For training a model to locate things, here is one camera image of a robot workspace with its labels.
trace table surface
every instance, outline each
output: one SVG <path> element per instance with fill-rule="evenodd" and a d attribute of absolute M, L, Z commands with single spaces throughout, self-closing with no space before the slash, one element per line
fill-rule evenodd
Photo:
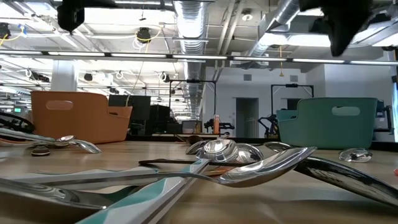
<path fill-rule="evenodd" d="M 32 157 L 30 151 L 0 147 L 0 175 L 27 172 L 80 172 L 90 169 L 124 170 L 146 159 L 193 159 L 187 145 L 172 142 L 119 142 L 99 145 L 102 154 L 88 154 L 71 147 L 54 149 L 48 157 Z M 264 156 L 273 152 L 260 147 Z M 395 188 L 398 153 L 374 151 L 365 164 L 342 162 Z M 318 150 L 315 156 L 338 160 L 338 151 Z M 164 164 L 162 170 L 184 165 Z M 367 200 L 319 180 L 289 172 L 272 182 L 246 189 L 233 189 L 198 180 L 172 207 L 160 223 L 397 223 L 395 208 Z M 27 223 L 0 217 L 0 223 Z"/>

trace silver ductwork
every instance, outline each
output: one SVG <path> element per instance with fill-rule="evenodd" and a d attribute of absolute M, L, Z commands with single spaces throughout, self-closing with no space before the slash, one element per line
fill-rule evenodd
<path fill-rule="evenodd" d="M 177 13 L 177 27 L 179 36 L 189 39 L 201 39 L 205 36 L 207 20 L 207 6 L 205 2 L 175 1 Z M 200 55 L 205 53 L 203 41 L 183 40 L 180 42 L 183 54 Z M 198 62 L 184 62 L 185 79 L 204 79 L 204 65 Z M 192 116 L 199 114 L 199 105 L 203 85 L 187 84 L 186 92 L 189 94 Z"/>
<path fill-rule="evenodd" d="M 289 24 L 300 12 L 299 0 L 280 0 L 278 8 L 263 18 L 259 26 L 259 40 L 248 52 L 247 56 L 261 57 L 269 47 L 267 31 L 286 25 L 285 31 L 289 31 Z"/>

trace teal basket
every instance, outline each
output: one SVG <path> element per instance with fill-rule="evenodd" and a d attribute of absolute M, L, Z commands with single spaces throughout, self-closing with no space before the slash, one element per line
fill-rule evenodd
<path fill-rule="evenodd" d="M 348 149 L 372 143 L 377 99 L 311 98 L 300 100 L 294 111 L 277 113 L 280 139 L 293 146 Z"/>

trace orange basket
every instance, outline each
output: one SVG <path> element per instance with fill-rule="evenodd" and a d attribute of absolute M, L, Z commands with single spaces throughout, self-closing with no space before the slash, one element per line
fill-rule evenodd
<path fill-rule="evenodd" d="M 94 144 L 124 141 L 132 107 L 108 106 L 96 93 L 32 91 L 35 133 L 60 138 L 74 135 Z"/>

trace ceiling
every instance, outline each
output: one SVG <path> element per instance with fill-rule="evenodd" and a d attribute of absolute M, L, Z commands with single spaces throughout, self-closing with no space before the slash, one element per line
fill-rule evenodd
<path fill-rule="evenodd" d="M 277 8 L 278 0 L 246 0 L 241 1 L 243 8 L 251 9 L 253 19 L 243 21 L 239 16 L 236 29 L 234 31 L 231 44 L 228 46 L 227 54 L 232 52 L 246 52 L 256 43 L 258 33 L 257 27 L 261 23 L 264 14 Z M 85 23 L 80 26 L 73 35 L 69 35 L 59 28 L 57 24 L 57 11 L 55 5 L 60 4 L 56 1 L 30 0 L 10 3 L 10 1 L 0 0 L 0 22 L 9 23 L 11 38 L 18 37 L 13 41 L 4 41 L 0 49 L 3 50 L 39 50 L 39 51 L 70 51 L 70 52 L 135 52 L 135 53 L 171 53 L 180 54 L 180 42 L 175 40 L 178 37 L 175 13 L 172 11 L 156 11 L 142 9 L 95 9 L 86 8 Z M 208 39 L 206 54 L 215 54 L 220 35 L 223 30 L 223 22 L 226 19 L 226 10 L 230 0 L 216 0 L 208 7 Z M 24 27 L 24 34 L 21 34 L 21 26 Z M 153 39 L 150 44 L 139 45 L 135 39 L 135 34 L 140 27 L 148 27 Z M 298 58 L 331 58 L 329 47 L 311 47 L 283 45 L 279 48 L 268 48 L 267 54 L 272 57 L 298 57 Z M 349 48 L 341 58 L 343 59 L 368 59 L 374 60 L 382 56 L 380 47 L 355 47 Z M 128 61 L 107 61 L 107 60 L 77 60 L 81 72 L 79 78 L 80 85 L 108 85 L 103 78 L 94 79 L 87 82 L 84 79 L 85 73 L 101 74 L 98 77 L 113 77 L 113 84 L 119 86 L 130 86 L 124 88 L 128 93 L 136 95 L 154 96 L 154 103 L 168 105 L 169 87 L 168 83 L 160 81 L 159 75 L 163 72 L 169 74 L 174 79 L 184 79 L 184 66 L 181 62 L 128 62 Z M 40 58 L 0 58 L 0 79 L 3 83 L 42 83 L 41 81 L 31 80 L 29 72 L 34 71 L 45 75 L 51 79 L 52 59 Z M 279 63 L 270 63 L 269 68 L 278 68 Z M 284 68 L 297 68 L 302 72 L 307 72 L 313 67 L 309 64 L 286 63 Z M 133 86 L 149 86 L 151 90 L 142 88 L 132 89 Z M 172 103 L 178 110 L 179 115 L 190 112 L 188 101 L 185 99 L 185 83 L 180 83 L 181 90 L 176 91 L 176 98 L 180 97 L 179 102 Z M 14 96 L 18 93 L 29 95 L 31 90 L 49 90 L 40 87 L 13 87 L 13 91 L 0 87 L 1 97 L 7 95 Z M 87 88 L 79 91 L 90 91 L 95 93 L 110 94 L 107 88 Z M 10 101 L 1 101 L 2 104 L 13 104 Z"/>

